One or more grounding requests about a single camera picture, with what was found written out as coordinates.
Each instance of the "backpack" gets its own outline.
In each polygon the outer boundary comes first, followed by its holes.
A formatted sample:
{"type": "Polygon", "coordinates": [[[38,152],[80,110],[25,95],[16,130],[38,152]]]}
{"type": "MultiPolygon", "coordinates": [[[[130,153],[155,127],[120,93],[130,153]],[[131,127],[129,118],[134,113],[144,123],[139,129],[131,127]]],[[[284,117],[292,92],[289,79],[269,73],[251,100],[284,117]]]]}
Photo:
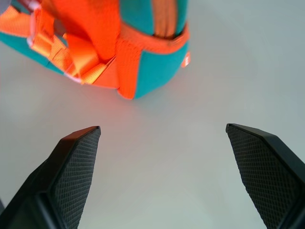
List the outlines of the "backpack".
{"type": "Polygon", "coordinates": [[[189,63],[187,0],[12,0],[0,41],[75,82],[126,99],[189,63]]]}

